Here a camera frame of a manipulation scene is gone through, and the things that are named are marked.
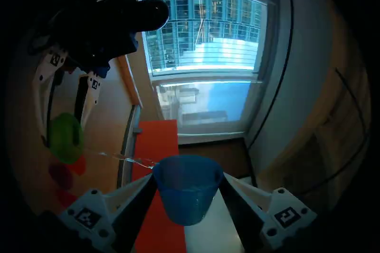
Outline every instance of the white wall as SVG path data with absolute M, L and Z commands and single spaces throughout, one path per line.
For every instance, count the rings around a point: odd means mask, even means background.
M 273 71 L 258 115 L 247 134 L 247 145 L 264 119 L 285 62 L 290 0 L 279 1 L 279 34 Z M 286 74 L 272 111 L 249 151 L 256 173 L 273 163 L 309 121 L 331 63 L 333 24 L 330 13 L 331 0 L 294 0 L 293 42 Z

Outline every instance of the green plastic cup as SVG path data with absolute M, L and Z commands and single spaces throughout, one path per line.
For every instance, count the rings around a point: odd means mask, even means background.
M 50 151 L 61 162 L 75 163 L 83 153 L 84 135 L 78 120 L 62 113 L 50 122 Z

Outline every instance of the blue plastic cup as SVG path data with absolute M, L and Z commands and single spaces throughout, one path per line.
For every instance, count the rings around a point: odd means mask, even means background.
M 179 225 L 194 225 L 205 217 L 223 170 L 209 158 L 179 155 L 161 160 L 153 175 L 169 219 Z

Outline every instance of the building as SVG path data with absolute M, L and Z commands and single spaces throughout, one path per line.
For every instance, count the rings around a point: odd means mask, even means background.
M 262 4 L 253 0 L 163 0 L 168 22 L 146 33 L 153 75 L 197 69 L 254 70 Z

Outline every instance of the orange board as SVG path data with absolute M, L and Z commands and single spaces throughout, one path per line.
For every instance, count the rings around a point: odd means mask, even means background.
M 137 135 L 134 157 L 159 162 L 178 155 L 177 121 L 140 122 L 142 132 Z M 132 180 L 144 177 L 152 171 L 134 165 Z M 137 253 L 176 252 L 185 253 L 184 227 L 173 223 L 166 215 L 160 194 L 156 191 L 152 204 L 136 238 Z

